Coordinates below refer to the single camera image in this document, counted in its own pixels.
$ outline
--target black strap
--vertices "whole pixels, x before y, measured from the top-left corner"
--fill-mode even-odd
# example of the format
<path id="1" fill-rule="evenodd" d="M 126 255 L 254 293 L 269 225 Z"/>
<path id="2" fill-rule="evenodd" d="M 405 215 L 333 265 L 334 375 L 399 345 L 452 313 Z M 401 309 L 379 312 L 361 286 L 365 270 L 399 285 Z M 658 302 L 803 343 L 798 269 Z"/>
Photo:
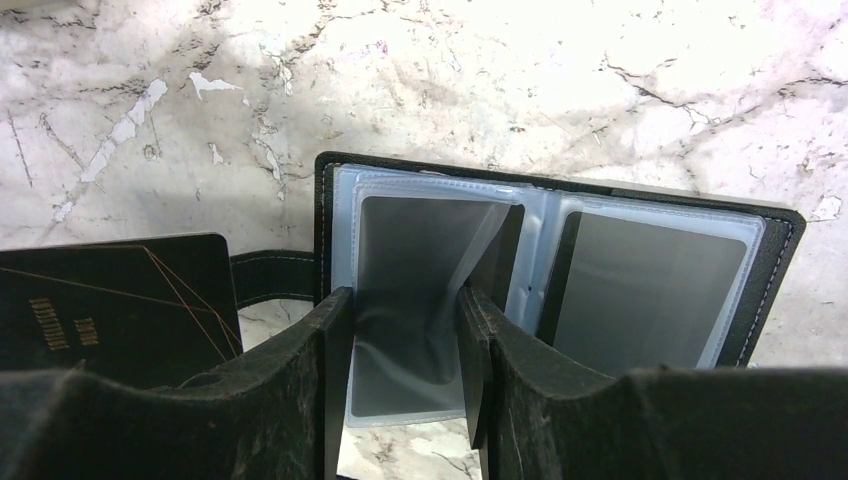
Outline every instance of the black strap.
<path id="1" fill-rule="evenodd" d="M 230 260 L 239 309 L 272 299 L 315 300 L 312 252 L 260 250 Z"/>

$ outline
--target white marble countertop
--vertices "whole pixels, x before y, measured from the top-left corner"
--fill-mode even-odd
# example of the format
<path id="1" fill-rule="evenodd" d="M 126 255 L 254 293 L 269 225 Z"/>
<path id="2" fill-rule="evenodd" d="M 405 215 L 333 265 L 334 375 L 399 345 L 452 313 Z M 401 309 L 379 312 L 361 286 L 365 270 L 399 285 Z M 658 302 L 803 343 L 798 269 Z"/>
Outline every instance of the white marble countertop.
<path id="1" fill-rule="evenodd" d="M 233 253 L 309 250 L 326 150 L 771 200 L 810 224 L 754 361 L 844 365 L 846 14 L 828 0 L 6 11 L 0 248 L 218 231 Z M 281 328 L 278 307 L 243 329 Z M 476 478 L 463 429 L 350 431 L 341 472 Z"/>

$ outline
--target card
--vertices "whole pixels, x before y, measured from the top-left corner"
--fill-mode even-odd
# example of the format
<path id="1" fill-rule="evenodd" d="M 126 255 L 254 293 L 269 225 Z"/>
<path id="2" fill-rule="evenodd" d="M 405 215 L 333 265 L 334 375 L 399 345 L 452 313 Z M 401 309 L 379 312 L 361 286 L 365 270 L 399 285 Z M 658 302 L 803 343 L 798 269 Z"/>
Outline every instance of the card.
<path id="1" fill-rule="evenodd" d="M 571 213 L 540 338 L 611 376 L 694 368 L 746 253 L 738 240 Z"/>
<path id="2" fill-rule="evenodd" d="M 217 234 L 0 252 L 0 369 L 177 386 L 242 353 Z"/>
<path id="3" fill-rule="evenodd" d="M 509 262 L 511 274 L 523 217 L 521 207 L 513 208 L 452 199 L 368 197 L 362 202 L 353 416 L 461 412 L 456 290 L 475 266 L 495 274 Z M 493 209 L 509 221 L 507 231 L 501 220 L 482 243 L 479 233 Z M 487 278 L 487 288 L 503 290 L 505 298 L 509 274 L 501 277 L 505 286 L 500 277 Z"/>

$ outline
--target black card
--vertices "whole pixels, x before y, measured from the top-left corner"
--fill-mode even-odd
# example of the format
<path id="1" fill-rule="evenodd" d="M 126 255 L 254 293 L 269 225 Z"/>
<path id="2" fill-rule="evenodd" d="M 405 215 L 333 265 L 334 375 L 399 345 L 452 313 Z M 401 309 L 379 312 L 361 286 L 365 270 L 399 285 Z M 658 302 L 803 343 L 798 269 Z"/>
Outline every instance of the black card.
<path id="1" fill-rule="evenodd" d="M 0 370 L 179 385 L 242 353 L 217 234 L 0 252 Z"/>
<path id="2" fill-rule="evenodd" d="M 479 241 L 493 209 L 502 209 L 511 220 L 509 227 L 520 230 L 520 206 L 450 199 L 363 200 L 356 253 L 354 416 L 463 408 L 452 300 L 457 291 L 448 287 L 457 275 L 464 275 L 454 286 L 458 289 L 472 273 L 473 267 L 460 265 Z M 492 265 L 481 269 L 494 271 L 510 254 L 515 258 L 511 239 L 517 239 L 518 232 L 502 227 L 503 220 L 493 234 L 498 246 L 489 248 L 492 240 L 487 240 L 472 265 L 480 265 L 487 251 Z M 487 286 L 501 290 L 500 283 Z"/>

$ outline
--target stitching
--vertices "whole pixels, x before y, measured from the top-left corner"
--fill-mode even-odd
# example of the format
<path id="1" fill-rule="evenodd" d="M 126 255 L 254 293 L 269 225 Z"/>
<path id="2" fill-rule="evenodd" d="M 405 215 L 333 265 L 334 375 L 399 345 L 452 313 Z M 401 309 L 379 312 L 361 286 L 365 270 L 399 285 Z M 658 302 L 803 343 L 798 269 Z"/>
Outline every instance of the stitching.
<path id="1" fill-rule="evenodd" d="M 759 307 L 757 307 L 757 314 L 754 315 L 754 322 L 751 324 L 751 329 L 748 331 L 748 336 L 745 337 L 745 343 L 742 345 L 742 351 L 739 353 L 739 358 L 736 359 L 737 367 L 742 363 L 742 359 L 745 357 L 745 353 L 748 351 L 748 345 L 750 345 L 751 343 L 751 336 L 754 334 L 754 330 L 756 330 L 757 328 L 757 324 L 760 321 L 760 315 L 763 312 L 763 306 L 765 306 L 766 300 L 768 299 L 769 291 L 771 290 L 772 285 L 774 285 L 774 277 L 777 276 L 777 270 L 778 268 L 780 268 L 781 261 L 783 261 L 783 255 L 786 253 L 786 249 L 789 248 L 789 241 L 792 239 L 792 234 L 795 233 L 795 227 L 786 220 L 780 220 L 777 218 L 770 217 L 763 218 L 788 225 L 789 233 L 786 234 L 786 240 L 784 240 L 783 242 L 783 249 L 780 250 L 780 254 L 777 256 L 777 262 L 775 262 L 774 268 L 771 270 L 771 277 L 769 277 L 768 284 L 766 285 L 766 290 L 765 292 L 763 292 L 763 298 L 760 299 L 760 305 Z"/>
<path id="2" fill-rule="evenodd" d="M 268 256 L 264 256 L 264 257 L 254 257 L 254 258 L 248 258 L 248 259 L 245 259 L 245 260 L 239 260 L 238 262 L 233 262 L 233 265 L 241 265 L 243 263 L 255 262 L 257 260 L 296 260 L 296 261 L 299 261 L 299 262 L 311 262 L 312 261 L 311 258 L 285 257 L 285 256 L 281 256 L 281 255 L 268 255 Z"/>
<path id="3" fill-rule="evenodd" d="M 327 255 L 325 254 L 327 241 L 327 210 L 324 208 L 324 191 L 327 188 L 327 169 L 341 165 L 341 163 L 328 163 L 324 166 L 324 170 L 321 171 L 321 198 L 320 200 L 316 199 L 318 200 L 318 205 L 321 208 L 321 271 L 318 272 L 318 281 L 321 291 L 318 292 L 318 298 L 322 298 L 324 296 L 324 262 L 327 261 Z"/>
<path id="4" fill-rule="evenodd" d="M 272 298 L 280 298 L 281 300 L 312 300 L 312 295 L 306 295 L 303 293 L 284 293 L 284 292 L 276 292 L 276 293 L 266 293 L 264 295 L 257 295 L 255 297 L 250 297 L 245 300 L 240 300 L 238 302 L 238 308 L 241 309 L 242 305 L 246 303 L 250 303 L 254 300 L 267 300 Z"/>
<path id="5" fill-rule="evenodd" d="M 354 417 L 354 418 L 360 419 L 360 418 L 368 418 L 368 417 Z M 435 421 L 439 421 L 439 420 L 453 420 L 455 418 L 463 418 L 463 416 L 462 416 L 461 413 L 455 413 L 455 414 L 452 414 L 452 415 L 445 415 L 445 416 L 442 416 L 442 417 L 416 418 L 414 420 L 398 420 L 398 421 L 395 421 L 395 422 L 392 422 L 392 421 L 368 422 L 367 426 L 369 426 L 369 427 L 391 427 L 391 426 L 395 426 L 395 425 L 413 425 L 413 424 L 416 424 L 416 423 L 435 422 Z"/>

